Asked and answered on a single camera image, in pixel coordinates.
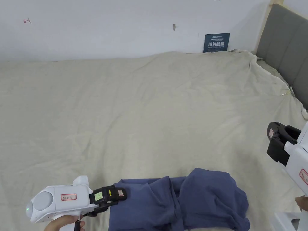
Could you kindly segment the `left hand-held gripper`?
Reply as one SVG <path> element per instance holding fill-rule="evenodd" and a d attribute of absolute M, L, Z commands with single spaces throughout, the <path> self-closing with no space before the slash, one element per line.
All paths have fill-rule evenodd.
<path fill-rule="evenodd" d="M 88 177 L 77 177 L 71 185 L 48 186 L 26 206 L 26 215 L 33 223 L 55 221 L 65 215 L 77 217 L 77 221 L 60 228 L 76 231 L 81 216 L 96 217 L 119 201 L 127 199 L 126 189 L 115 185 L 91 190 Z"/>

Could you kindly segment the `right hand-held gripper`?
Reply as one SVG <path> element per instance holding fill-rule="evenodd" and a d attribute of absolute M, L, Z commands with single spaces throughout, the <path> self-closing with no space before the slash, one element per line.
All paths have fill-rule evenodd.
<path fill-rule="evenodd" d="M 267 127 L 267 155 L 277 162 L 308 196 L 308 124 L 302 130 L 279 122 Z M 278 212 L 271 219 L 273 231 L 307 231 L 308 212 Z"/>

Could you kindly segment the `person's left hand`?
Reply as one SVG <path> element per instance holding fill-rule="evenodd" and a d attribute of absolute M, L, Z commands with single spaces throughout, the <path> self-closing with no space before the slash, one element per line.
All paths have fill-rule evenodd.
<path fill-rule="evenodd" d="M 84 231 L 85 221 L 81 219 L 79 215 L 64 215 L 51 221 L 44 231 Z"/>

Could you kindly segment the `person's right hand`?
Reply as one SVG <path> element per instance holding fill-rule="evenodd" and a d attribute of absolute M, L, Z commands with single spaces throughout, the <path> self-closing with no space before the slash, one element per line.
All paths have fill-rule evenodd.
<path fill-rule="evenodd" d="M 308 211 L 308 196 L 296 197 L 295 202 L 301 211 Z"/>

